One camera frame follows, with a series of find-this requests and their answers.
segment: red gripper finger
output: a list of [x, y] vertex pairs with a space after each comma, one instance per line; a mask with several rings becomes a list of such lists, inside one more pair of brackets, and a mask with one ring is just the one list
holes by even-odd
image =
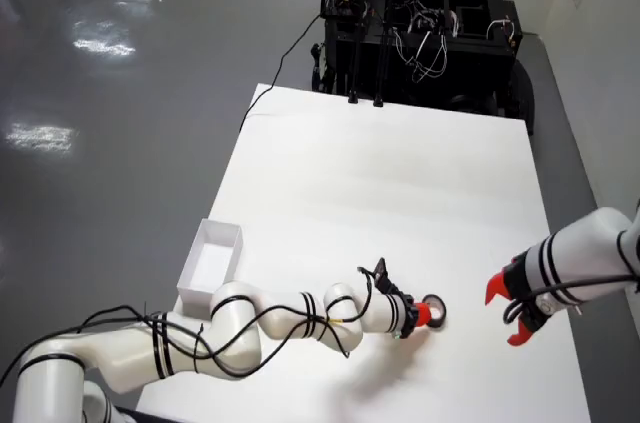
[[485, 297], [484, 304], [488, 305], [496, 295], [502, 295], [507, 300], [511, 299], [511, 295], [509, 295], [506, 286], [504, 286], [504, 270], [500, 273], [496, 273], [489, 280], [489, 283], [487, 284], [487, 296]]
[[522, 320], [518, 320], [518, 334], [511, 335], [507, 340], [507, 342], [511, 346], [524, 345], [527, 341], [529, 341], [529, 338], [531, 338], [531, 335], [533, 335], [533, 332], [529, 330], [529, 328], [524, 326], [524, 323], [522, 322]]

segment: black bracket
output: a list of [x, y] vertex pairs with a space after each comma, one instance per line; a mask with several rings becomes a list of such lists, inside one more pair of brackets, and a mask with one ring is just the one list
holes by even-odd
[[387, 272], [387, 264], [384, 258], [380, 258], [375, 270], [373, 270], [373, 280], [376, 289], [383, 295], [398, 296], [402, 300], [405, 309], [404, 324], [400, 329], [399, 338], [407, 338], [416, 327], [418, 322], [419, 312], [414, 305], [413, 296], [403, 293], [394, 285], [389, 279], [389, 273]]

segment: black band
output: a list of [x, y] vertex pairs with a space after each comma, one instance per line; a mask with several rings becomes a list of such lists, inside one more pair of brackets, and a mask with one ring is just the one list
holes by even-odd
[[[341, 301], [345, 301], [345, 300], [351, 300], [353, 301], [353, 298], [349, 295], [342, 295], [339, 296], [338, 298], [336, 298], [335, 300], [333, 300], [331, 303], [329, 303], [327, 305], [327, 307], [324, 309], [324, 311], [326, 312], [327, 315], [327, 320], [329, 319], [329, 310], [331, 308], [333, 308], [336, 304], [340, 303]], [[318, 337], [318, 341], [320, 341], [322, 339], [322, 337], [324, 336], [324, 332], [327, 331], [327, 326], [329, 325], [329, 322], [327, 321], [326, 324], [324, 325], [324, 328], [322, 329], [322, 333], [320, 333], [320, 336]]]
[[391, 298], [391, 301], [393, 301], [393, 306], [396, 307], [396, 322], [393, 324], [393, 330], [392, 330], [392, 331], [395, 331], [398, 329], [398, 325], [400, 324], [400, 306], [398, 306], [398, 299], [397, 299], [399, 297], [395, 297], [394, 295], [391, 295], [390, 298]]
[[104, 396], [104, 418], [102, 418], [102, 423], [111, 423], [111, 402], [109, 401], [109, 397], [104, 392], [102, 387], [100, 388], [102, 391], [102, 396]]
[[156, 362], [156, 372], [158, 378], [164, 380], [164, 372], [162, 371], [162, 363], [160, 362], [160, 352], [158, 351], [158, 322], [154, 319], [151, 327], [151, 340], [153, 341], [153, 359]]
[[[162, 314], [162, 319], [166, 321], [167, 314]], [[164, 366], [167, 367], [167, 373], [169, 376], [173, 376], [173, 365], [171, 364], [171, 355], [169, 354], [169, 344], [167, 343], [169, 338], [167, 337], [167, 324], [162, 323], [162, 353], [164, 354]]]
[[70, 355], [68, 353], [48, 353], [46, 355], [36, 356], [33, 360], [27, 361], [24, 365], [22, 365], [22, 368], [20, 368], [18, 375], [21, 375], [23, 371], [31, 368], [33, 365], [37, 365], [38, 363], [42, 363], [43, 361], [49, 361], [49, 360], [73, 361], [74, 363], [82, 367], [82, 371], [86, 370], [86, 367], [84, 366], [84, 362], [77, 356]]
[[104, 399], [105, 399], [105, 409], [104, 409], [104, 420], [102, 420], [104, 423], [111, 423], [111, 402], [109, 401], [109, 398], [107, 398], [107, 395], [104, 395]]
[[[547, 243], [547, 262], [549, 262], [549, 271], [551, 271], [551, 276], [553, 277], [553, 279], [555, 280], [556, 284], [561, 284], [562, 281], [560, 281], [560, 276], [558, 276], [558, 272], [556, 271], [556, 265], [553, 263], [553, 252], [551, 251], [551, 247], [553, 246], [553, 239], [556, 237], [557, 233], [554, 233], [553, 235], [551, 235], [549, 237], [549, 242]], [[573, 296], [570, 292], [568, 288], [565, 288], [563, 290], [560, 290], [560, 292], [568, 299], [568, 300], [572, 300], [573, 303], [575, 304], [581, 304], [584, 303], [583, 300], [581, 300], [580, 298], [576, 298], [575, 296]]]
[[396, 307], [393, 304], [393, 300], [389, 295], [384, 295], [384, 296], [387, 297], [387, 300], [389, 300], [389, 305], [391, 306], [391, 322], [389, 323], [389, 329], [387, 330], [387, 333], [391, 333], [391, 331], [394, 328], [395, 320], [396, 320]]
[[[544, 240], [542, 242], [542, 244], [540, 245], [540, 251], [538, 252], [538, 266], [540, 267], [540, 275], [542, 276], [542, 281], [544, 282], [544, 286], [551, 286], [551, 281], [549, 280], [549, 277], [547, 276], [547, 270], [544, 267], [544, 249], [549, 244], [549, 239], [550, 238], [551, 237], [547, 238], [546, 240]], [[557, 292], [550, 291], [549, 293], [551, 293], [551, 295], [556, 300], [558, 300], [560, 303], [562, 303], [564, 305], [570, 305], [571, 304], [568, 301], [566, 301], [564, 298], [560, 298], [558, 296]]]
[[633, 267], [631, 266], [631, 263], [629, 263], [629, 260], [627, 260], [627, 257], [622, 251], [622, 235], [624, 233], [625, 233], [624, 231], [621, 231], [620, 233], [618, 233], [618, 237], [616, 238], [616, 247], [618, 248], [618, 254], [620, 255], [620, 258], [622, 258], [622, 261], [624, 261], [624, 264], [629, 270], [629, 273], [631, 273], [635, 277], [638, 277], [638, 274], [635, 271], [633, 271]]
[[232, 301], [248, 301], [249, 303], [253, 304], [253, 301], [251, 301], [251, 298], [249, 298], [247, 295], [229, 296], [213, 307], [213, 310], [211, 310], [211, 313], [209, 314], [209, 319], [213, 320], [213, 315], [215, 315], [220, 308], [228, 305]]
[[304, 298], [304, 306], [307, 307], [307, 323], [305, 324], [304, 334], [302, 335], [302, 338], [307, 338], [309, 336], [309, 330], [311, 329], [311, 323], [309, 321], [309, 315], [311, 314], [311, 305], [309, 305], [307, 294], [306, 293], [300, 293], [300, 294]]
[[435, 308], [440, 312], [440, 318], [432, 317], [431, 320], [429, 320], [429, 323], [427, 323], [427, 326], [429, 328], [440, 328], [444, 325], [444, 320], [447, 318], [447, 305], [444, 304], [442, 298], [438, 295], [425, 295], [425, 297], [422, 298], [422, 302], [426, 303], [429, 310], [431, 310], [431, 308]]
[[311, 295], [311, 293], [307, 293], [307, 296], [309, 297], [309, 303], [311, 303], [311, 313], [313, 313], [311, 316], [311, 331], [309, 331], [309, 336], [313, 336], [316, 331], [316, 302], [313, 301], [313, 295]]

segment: red object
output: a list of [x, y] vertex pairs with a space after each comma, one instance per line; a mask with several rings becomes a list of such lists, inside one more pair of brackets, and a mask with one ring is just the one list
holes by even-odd
[[416, 327], [424, 326], [431, 321], [431, 310], [427, 306], [426, 303], [416, 303], [416, 308], [418, 308], [418, 322], [416, 323]]
[[529, 328], [524, 326], [524, 323], [522, 322], [522, 320], [518, 320], [518, 334], [511, 335], [507, 340], [507, 342], [511, 346], [524, 345], [527, 341], [529, 341], [529, 338], [531, 338], [531, 335], [533, 335], [533, 332], [529, 330]]
[[484, 304], [488, 305], [493, 297], [496, 295], [502, 295], [507, 300], [511, 300], [511, 295], [507, 291], [507, 287], [504, 286], [504, 269], [489, 280], [487, 284], [487, 296], [484, 299]]

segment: black wheel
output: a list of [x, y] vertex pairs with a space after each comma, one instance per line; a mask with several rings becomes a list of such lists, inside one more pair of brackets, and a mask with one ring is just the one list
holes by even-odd
[[472, 95], [457, 95], [449, 100], [448, 110], [462, 113], [474, 113], [476, 115], [497, 115], [498, 106], [493, 95], [476, 97]]
[[524, 120], [527, 132], [533, 135], [533, 123], [535, 120], [536, 104], [533, 95], [533, 85], [527, 70], [520, 61], [516, 60], [511, 69], [509, 81], [509, 98], [511, 100], [511, 112], [515, 118]]

